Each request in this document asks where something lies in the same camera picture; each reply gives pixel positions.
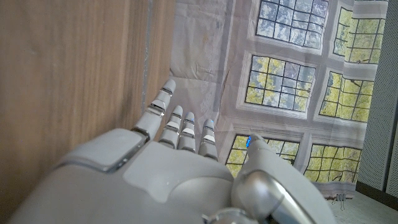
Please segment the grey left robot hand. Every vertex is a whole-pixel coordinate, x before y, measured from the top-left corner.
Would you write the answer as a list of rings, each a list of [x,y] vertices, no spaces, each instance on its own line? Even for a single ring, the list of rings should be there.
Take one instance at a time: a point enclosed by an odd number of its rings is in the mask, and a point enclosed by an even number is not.
[[[320,191],[258,134],[237,176],[219,163],[214,123],[196,142],[193,113],[168,80],[131,130],[113,129],[66,154],[11,223],[334,223]]]

